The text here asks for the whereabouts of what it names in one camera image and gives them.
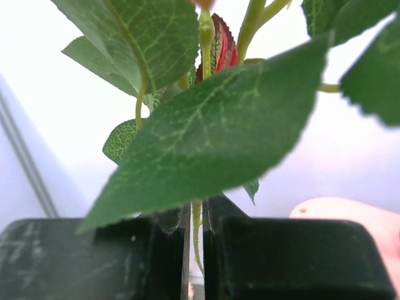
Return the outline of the pink rose stem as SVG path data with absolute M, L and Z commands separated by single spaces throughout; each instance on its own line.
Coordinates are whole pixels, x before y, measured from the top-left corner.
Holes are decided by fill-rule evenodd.
M 295 147 L 318 91 L 342 93 L 399 126 L 399 21 L 389 23 L 338 84 L 326 55 L 399 12 L 398 1 L 303 1 L 309 41 L 247 58 L 254 35 L 289 1 L 248 1 L 239 35 L 212 1 L 56 1 L 81 32 L 63 53 L 136 98 L 133 120 L 103 151 L 117 164 L 78 227 L 200 203 L 250 187 Z

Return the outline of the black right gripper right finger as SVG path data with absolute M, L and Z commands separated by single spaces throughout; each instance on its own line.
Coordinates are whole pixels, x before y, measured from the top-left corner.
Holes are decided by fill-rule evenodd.
M 373 237 L 354 221 L 249 217 L 204 202 L 206 299 L 395 299 Z

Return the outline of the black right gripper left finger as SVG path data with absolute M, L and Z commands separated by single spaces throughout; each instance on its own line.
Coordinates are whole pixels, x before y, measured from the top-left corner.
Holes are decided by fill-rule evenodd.
M 190 208 L 78 234 L 79 218 L 1 233 L 2 299 L 187 299 Z

